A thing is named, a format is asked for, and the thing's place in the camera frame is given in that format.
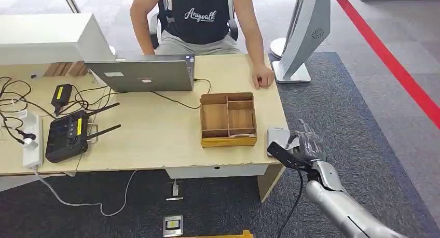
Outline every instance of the white monitor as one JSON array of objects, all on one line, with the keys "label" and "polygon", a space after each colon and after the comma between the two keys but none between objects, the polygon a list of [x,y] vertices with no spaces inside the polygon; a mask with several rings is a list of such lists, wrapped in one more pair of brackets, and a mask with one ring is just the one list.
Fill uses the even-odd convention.
[{"label": "white monitor", "polygon": [[296,0],[287,38],[270,45],[272,54],[281,58],[272,63],[277,82],[310,82],[304,63],[329,33],[330,0]]}]

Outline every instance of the white power strip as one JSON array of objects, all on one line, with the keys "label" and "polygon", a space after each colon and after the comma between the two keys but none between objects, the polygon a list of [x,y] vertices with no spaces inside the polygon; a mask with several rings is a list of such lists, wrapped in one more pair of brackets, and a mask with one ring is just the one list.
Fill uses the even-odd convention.
[{"label": "white power strip", "polygon": [[35,134],[35,140],[25,139],[23,145],[23,167],[31,169],[43,164],[43,120],[39,115],[24,110],[20,113],[23,132]]}]

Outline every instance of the man's left arm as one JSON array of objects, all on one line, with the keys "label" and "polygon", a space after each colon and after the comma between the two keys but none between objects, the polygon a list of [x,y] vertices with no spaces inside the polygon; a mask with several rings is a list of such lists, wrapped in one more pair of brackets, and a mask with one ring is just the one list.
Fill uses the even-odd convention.
[{"label": "man's left arm", "polygon": [[263,38],[255,18],[252,0],[234,0],[234,8],[252,60],[254,85],[256,88],[267,88],[273,83],[274,73],[264,64]]}]

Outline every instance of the man's right arm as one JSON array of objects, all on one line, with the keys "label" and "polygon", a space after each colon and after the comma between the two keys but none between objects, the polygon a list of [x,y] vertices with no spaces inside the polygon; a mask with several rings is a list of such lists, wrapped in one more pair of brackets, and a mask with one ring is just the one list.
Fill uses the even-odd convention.
[{"label": "man's right arm", "polygon": [[158,1],[159,0],[133,0],[133,4],[130,7],[130,18],[134,33],[145,55],[154,55],[147,14],[154,8]]}]

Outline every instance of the smartphone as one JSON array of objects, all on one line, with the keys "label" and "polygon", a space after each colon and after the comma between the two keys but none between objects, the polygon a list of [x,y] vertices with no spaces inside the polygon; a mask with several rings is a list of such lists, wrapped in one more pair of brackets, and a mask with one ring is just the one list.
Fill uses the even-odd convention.
[{"label": "smartphone", "polygon": [[[290,130],[288,128],[269,128],[266,133],[266,148],[270,146],[270,143],[277,142],[281,147],[286,147],[288,138],[290,137]],[[289,145],[287,150],[299,146],[299,139],[295,138]]]}]

